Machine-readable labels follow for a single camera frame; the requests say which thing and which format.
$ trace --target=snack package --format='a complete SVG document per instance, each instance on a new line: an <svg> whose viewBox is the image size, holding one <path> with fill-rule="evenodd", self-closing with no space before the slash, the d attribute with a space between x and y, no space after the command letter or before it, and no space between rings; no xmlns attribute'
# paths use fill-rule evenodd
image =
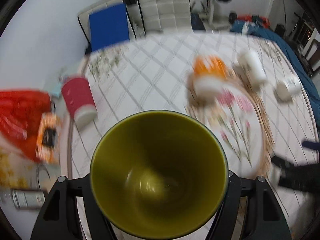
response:
<svg viewBox="0 0 320 240"><path fill-rule="evenodd" d="M0 91L0 143L9 152L39 162L36 139L43 113L51 111L48 93L37 90Z"/></svg>
<svg viewBox="0 0 320 240"><path fill-rule="evenodd" d="M36 142L36 157L45 163L59 164L61 121L53 113L44 113Z"/></svg>

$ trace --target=black cable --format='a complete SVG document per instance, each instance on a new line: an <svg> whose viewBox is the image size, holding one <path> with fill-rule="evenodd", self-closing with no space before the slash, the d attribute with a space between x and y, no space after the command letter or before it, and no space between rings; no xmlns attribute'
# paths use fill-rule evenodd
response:
<svg viewBox="0 0 320 240"><path fill-rule="evenodd" d="M40 181L39 181L39 173L40 173L40 169L44 170L47 174L48 174L48 177L50 179L50 174L49 174L49 171L47 170L47 167L44 166L43 164L39 164L37 165L37 182L38 182L38 187L39 187L39 190L41 190L41 187L40 187Z"/></svg>
<svg viewBox="0 0 320 240"><path fill-rule="evenodd" d="M284 9L285 37L287 38L287 14L285 13L284 0L282 1L283 1L283 9Z"/></svg>

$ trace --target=white bottle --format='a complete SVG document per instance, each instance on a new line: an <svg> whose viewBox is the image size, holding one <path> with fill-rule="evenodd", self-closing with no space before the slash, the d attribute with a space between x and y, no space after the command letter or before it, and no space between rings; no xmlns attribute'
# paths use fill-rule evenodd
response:
<svg viewBox="0 0 320 240"><path fill-rule="evenodd" d="M295 75L290 75L277 82L276 93L282 101L292 100L292 96L301 92L301 82Z"/></svg>
<svg viewBox="0 0 320 240"><path fill-rule="evenodd" d="M193 81L193 89L197 98L206 103L214 103L216 97L223 92L224 82L213 75L202 75Z"/></svg>
<svg viewBox="0 0 320 240"><path fill-rule="evenodd" d="M261 86L268 81L257 51L246 50L238 54L237 60L252 87Z"/></svg>

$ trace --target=blue cushion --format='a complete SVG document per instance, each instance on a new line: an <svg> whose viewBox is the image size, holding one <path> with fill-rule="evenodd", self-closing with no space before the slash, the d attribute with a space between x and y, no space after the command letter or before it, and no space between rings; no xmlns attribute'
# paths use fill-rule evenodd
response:
<svg viewBox="0 0 320 240"><path fill-rule="evenodd" d="M117 4L89 15L92 51L129 40L125 4Z"/></svg>

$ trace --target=blue mat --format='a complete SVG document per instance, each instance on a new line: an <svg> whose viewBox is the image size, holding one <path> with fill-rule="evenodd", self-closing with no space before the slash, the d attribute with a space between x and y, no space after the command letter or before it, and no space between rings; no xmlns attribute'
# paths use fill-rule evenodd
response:
<svg viewBox="0 0 320 240"><path fill-rule="evenodd" d="M121 3L89 15L92 51L129 40L125 4Z"/></svg>
<svg viewBox="0 0 320 240"><path fill-rule="evenodd" d="M235 21L232 25L230 31L235 33L241 33L242 27L244 25L244 21ZM290 61L293 69L297 73L300 81L309 97L310 105L313 111L313 115L315 117L317 127L320 127L320 97L318 91L312 82L312 80L308 77L306 72L304 71L300 61L297 56L290 48L290 46L276 33L271 30L258 27L258 26L249 26L248 35L253 35L261 38L265 38L271 41L274 41L283 54Z"/></svg>

